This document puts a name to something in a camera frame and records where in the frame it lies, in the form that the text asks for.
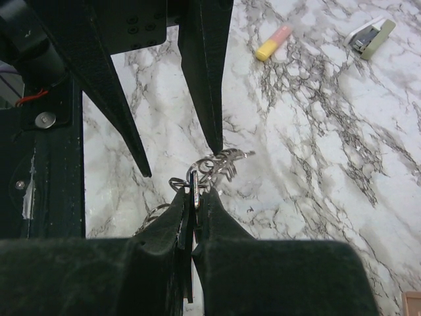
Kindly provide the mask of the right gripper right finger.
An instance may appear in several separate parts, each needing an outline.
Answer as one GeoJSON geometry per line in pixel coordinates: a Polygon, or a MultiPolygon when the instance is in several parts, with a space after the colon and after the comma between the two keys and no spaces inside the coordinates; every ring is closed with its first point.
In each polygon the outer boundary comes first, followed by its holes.
{"type": "Polygon", "coordinates": [[[206,315],[377,315],[360,257],[333,240],[258,240],[201,197],[201,237],[192,256],[206,315]]]}

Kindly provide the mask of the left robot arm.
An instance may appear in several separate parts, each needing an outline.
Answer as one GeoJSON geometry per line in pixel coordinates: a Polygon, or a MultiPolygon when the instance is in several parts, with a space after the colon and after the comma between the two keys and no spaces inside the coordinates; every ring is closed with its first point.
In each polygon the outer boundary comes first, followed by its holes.
{"type": "Polygon", "coordinates": [[[24,102],[59,109],[76,81],[126,143],[142,175],[151,169],[111,57],[162,44],[178,28],[181,67],[208,146],[223,148],[222,77],[231,1],[2,1],[1,60],[36,91],[24,102]]]}

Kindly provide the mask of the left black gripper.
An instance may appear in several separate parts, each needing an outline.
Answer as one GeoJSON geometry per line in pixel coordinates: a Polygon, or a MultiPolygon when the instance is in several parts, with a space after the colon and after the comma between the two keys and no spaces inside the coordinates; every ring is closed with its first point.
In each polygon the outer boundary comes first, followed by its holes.
{"type": "Polygon", "coordinates": [[[167,28],[179,22],[184,78],[207,144],[218,154],[223,148],[222,77],[233,4],[33,1],[32,10],[80,87],[122,136],[141,174],[150,177],[145,149],[110,54],[162,44],[167,28]]]}

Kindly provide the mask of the silver key black head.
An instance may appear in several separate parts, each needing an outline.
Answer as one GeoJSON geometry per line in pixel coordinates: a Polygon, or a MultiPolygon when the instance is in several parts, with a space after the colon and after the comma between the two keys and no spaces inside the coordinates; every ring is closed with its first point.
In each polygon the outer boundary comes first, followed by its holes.
{"type": "Polygon", "coordinates": [[[196,212],[199,209],[200,193],[197,171],[189,174],[188,193],[184,194],[184,208],[182,211],[182,222],[178,238],[178,249],[181,251],[181,274],[183,297],[188,303],[193,302],[193,283],[191,253],[193,249],[193,233],[197,224],[196,212]]]}

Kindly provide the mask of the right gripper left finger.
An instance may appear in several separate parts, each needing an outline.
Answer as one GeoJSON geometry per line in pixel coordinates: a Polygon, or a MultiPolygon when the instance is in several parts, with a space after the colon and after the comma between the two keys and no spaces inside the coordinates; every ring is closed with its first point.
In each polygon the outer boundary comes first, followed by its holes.
{"type": "Polygon", "coordinates": [[[181,315],[186,195],[131,238],[1,242],[2,315],[181,315]]]}

